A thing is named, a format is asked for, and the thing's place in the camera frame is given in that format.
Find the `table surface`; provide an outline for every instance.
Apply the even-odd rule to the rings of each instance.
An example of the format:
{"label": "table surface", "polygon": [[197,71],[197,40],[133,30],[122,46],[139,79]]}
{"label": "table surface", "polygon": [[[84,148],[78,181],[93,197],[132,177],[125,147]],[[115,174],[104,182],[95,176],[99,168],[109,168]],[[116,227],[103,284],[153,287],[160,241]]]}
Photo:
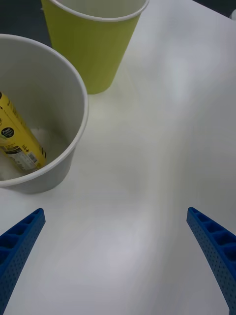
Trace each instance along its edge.
{"label": "table surface", "polygon": [[194,206],[236,232],[236,23],[152,0],[57,188],[0,190],[0,232],[46,224],[5,315],[223,315],[186,221]]}

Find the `yellow bottle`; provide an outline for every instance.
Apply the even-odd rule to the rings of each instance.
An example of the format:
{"label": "yellow bottle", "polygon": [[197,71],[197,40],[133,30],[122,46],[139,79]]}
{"label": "yellow bottle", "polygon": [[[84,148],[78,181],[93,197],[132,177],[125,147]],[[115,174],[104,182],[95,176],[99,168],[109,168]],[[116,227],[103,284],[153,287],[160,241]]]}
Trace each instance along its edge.
{"label": "yellow bottle", "polygon": [[46,152],[1,92],[0,150],[24,172],[33,172],[46,163]]}

